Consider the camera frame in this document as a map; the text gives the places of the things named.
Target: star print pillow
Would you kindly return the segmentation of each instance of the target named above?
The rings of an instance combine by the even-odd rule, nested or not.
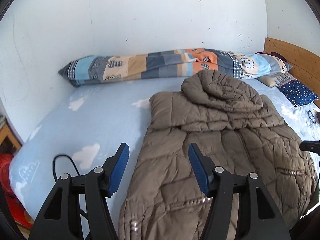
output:
[[[277,75],[276,86],[294,106],[305,106],[318,100],[317,94],[295,79],[289,73]]]

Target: bed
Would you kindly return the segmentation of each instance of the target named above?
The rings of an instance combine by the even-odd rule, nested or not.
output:
[[[320,94],[320,57],[292,44],[267,38],[264,52],[277,52],[293,66],[290,73]],[[185,78],[156,78],[123,81],[112,84],[81,86],[49,113],[35,128],[28,141],[10,165],[11,186],[33,219],[54,185],[52,160],[67,154],[80,174],[86,174],[115,154],[120,143],[130,147],[130,158],[119,190],[107,199],[111,218],[117,228],[120,207],[125,199],[143,137],[150,123],[149,98],[161,91],[179,91]],[[269,88],[257,79],[243,80],[259,94],[267,95],[279,114],[302,140],[319,140],[320,124],[316,112],[319,100],[294,107],[276,87]],[[317,174],[319,158],[311,154]],[[66,158],[57,159],[56,174],[76,176]],[[84,197],[80,197],[85,210]],[[88,224],[82,218],[84,235]]]

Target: mattress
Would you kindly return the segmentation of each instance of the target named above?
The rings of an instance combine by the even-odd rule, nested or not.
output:
[[[110,215],[117,230],[120,207],[135,168],[143,137],[151,119],[149,98],[161,91],[179,91],[184,78],[146,79],[112,84],[82,86],[34,129],[27,142],[10,165],[10,183],[16,196],[33,219],[55,184],[52,160],[57,154],[67,154],[74,160],[80,174],[101,166],[113,156],[122,142],[129,145],[130,157],[118,191],[107,199]],[[294,107],[276,88],[269,88],[256,79],[244,80],[267,95],[279,114],[302,140],[319,140],[319,108],[311,103]],[[309,118],[308,111],[316,123]],[[311,153],[319,174],[319,159]],[[76,176],[71,162],[60,157],[56,174]],[[80,207],[85,210],[84,196]],[[89,231],[85,219],[83,231]]]

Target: colorful blanket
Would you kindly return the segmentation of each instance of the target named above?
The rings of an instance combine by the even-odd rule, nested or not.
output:
[[[161,77],[189,77],[203,69],[239,79],[286,72],[291,68],[267,54],[215,49],[177,49],[133,56],[88,56],[70,62],[59,74],[74,86]]]

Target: blue gripper pad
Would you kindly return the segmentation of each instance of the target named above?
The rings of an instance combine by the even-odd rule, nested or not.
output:
[[[208,196],[210,191],[208,174],[202,166],[200,159],[192,145],[189,146],[188,156],[199,188],[206,196]]]
[[[110,196],[112,196],[113,193],[117,192],[125,167],[127,166],[128,160],[129,160],[129,146],[126,144],[122,149],[122,152],[120,153],[118,161],[116,162],[113,168],[113,171],[111,172],[111,175],[110,175],[109,188],[108,188],[108,194]]]

